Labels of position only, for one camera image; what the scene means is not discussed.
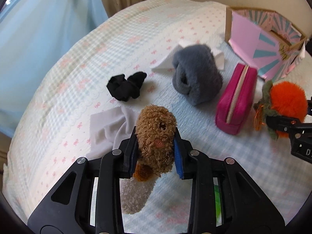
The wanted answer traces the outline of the pink patterned cardboard box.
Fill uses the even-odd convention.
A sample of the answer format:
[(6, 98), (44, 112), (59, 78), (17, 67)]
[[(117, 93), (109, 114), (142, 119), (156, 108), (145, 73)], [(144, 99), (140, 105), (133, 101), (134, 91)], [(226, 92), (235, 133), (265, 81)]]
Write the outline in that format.
[(227, 7), (225, 42), (264, 80), (286, 77), (304, 58), (308, 37), (276, 11)]

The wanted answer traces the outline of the checked bed blanket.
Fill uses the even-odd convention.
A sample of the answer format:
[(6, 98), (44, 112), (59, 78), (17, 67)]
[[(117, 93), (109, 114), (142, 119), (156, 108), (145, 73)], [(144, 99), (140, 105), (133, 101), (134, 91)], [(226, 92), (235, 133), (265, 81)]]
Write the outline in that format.
[(174, 68), (154, 65), (179, 41), (203, 43), (225, 54), (223, 81), (239, 58), (224, 41), (226, 6), (217, 2), (148, 0), (114, 15), (76, 43), (48, 72), (23, 114), (4, 167), (3, 194), (27, 221), (36, 206), (80, 157), (96, 159), (118, 148), (134, 126), (148, 146), (121, 190), (124, 228), (134, 233), (187, 229), (191, 181), (175, 170), (173, 152), (159, 150), (178, 129), (214, 159), (232, 157), (290, 221), (311, 191), (311, 165), (290, 143), (257, 132), (250, 114), (241, 132), (215, 125), (218, 99), (193, 106), (172, 85)]

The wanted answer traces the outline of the brown curly plush toy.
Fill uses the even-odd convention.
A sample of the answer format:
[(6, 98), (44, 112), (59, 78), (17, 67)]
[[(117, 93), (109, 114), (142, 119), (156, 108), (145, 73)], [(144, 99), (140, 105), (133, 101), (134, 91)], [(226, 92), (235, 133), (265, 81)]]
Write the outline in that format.
[(149, 105), (141, 110), (135, 128), (139, 148), (135, 171), (120, 184), (122, 213), (140, 212), (157, 179), (172, 170), (176, 128), (176, 118), (167, 108)]

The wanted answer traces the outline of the black scrunchie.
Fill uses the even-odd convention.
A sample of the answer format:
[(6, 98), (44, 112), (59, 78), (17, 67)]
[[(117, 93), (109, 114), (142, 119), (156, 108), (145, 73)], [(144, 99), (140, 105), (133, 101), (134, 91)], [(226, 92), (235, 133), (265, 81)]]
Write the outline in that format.
[(127, 79), (125, 74), (119, 74), (109, 79), (106, 87), (113, 98), (127, 102), (130, 98), (137, 99), (147, 74), (139, 71), (130, 75)]

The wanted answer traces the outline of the grey fluffy earmuffs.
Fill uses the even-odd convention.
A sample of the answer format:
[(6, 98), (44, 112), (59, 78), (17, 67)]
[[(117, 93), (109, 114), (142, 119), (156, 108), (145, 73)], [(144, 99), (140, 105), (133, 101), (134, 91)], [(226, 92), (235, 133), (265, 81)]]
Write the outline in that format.
[(174, 89), (193, 106), (212, 101), (223, 86), (212, 50), (205, 44), (190, 45), (177, 51), (172, 65)]

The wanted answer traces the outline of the light grey microfibre cloth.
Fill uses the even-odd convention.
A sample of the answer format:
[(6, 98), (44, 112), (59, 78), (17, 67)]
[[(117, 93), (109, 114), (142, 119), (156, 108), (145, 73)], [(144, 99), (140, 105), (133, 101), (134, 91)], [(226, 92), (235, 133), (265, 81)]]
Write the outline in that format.
[(86, 158), (95, 160), (118, 149), (122, 140), (131, 137), (138, 115), (126, 107), (115, 107), (91, 115), (90, 152)]

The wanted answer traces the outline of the magenta zipper pouch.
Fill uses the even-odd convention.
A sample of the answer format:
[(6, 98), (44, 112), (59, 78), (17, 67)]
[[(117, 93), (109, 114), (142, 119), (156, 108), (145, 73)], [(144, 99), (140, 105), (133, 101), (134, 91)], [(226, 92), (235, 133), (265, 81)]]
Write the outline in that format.
[(216, 109), (215, 124), (223, 132), (236, 135), (251, 111), (257, 70), (238, 63)]

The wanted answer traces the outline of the orange fluffy plush toy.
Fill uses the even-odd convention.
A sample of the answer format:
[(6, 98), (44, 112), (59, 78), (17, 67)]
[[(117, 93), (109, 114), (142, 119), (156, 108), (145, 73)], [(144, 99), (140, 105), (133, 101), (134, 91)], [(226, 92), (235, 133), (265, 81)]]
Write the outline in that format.
[(253, 126), (259, 131), (268, 116), (285, 116), (303, 122), (308, 114), (308, 102), (299, 85), (289, 81), (273, 84), (269, 80), (262, 86), (262, 98), (253, 104), (253, 109)]

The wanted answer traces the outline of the white folded cloth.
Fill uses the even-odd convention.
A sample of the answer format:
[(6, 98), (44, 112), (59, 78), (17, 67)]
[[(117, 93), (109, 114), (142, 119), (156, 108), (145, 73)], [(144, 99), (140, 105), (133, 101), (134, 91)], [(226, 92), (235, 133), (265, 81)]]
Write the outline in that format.
[[(157, 72), (161, 70), (173, 69), (174, 67), (172, 65), (172, 61), (174, 58), (174, 54), (188, 46), (192, 46), (195, 44), (196, 44), (195, 42), (187, 41), (187, 40), (179, 41), (178, 44), (176, 44), (168, 54), (163, 55), (162, 59), (160, 59), (159, 61), (157, 61), (155, 64), (151, 66), (151, 70)], [(214, 56), (217, 69), (223, 71), (224, 64), (225, 64), (224, 52), (216, 48), (212, 48), (211, 52)]]

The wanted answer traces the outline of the light blue curtain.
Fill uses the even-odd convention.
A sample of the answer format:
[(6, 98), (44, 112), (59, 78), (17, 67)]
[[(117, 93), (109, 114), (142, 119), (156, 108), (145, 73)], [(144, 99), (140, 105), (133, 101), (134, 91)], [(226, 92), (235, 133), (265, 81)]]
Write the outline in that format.
[(53, 65), (107, 20), (102, 0), (6, 0), (1, 9), (1, 132), (12, 137)]

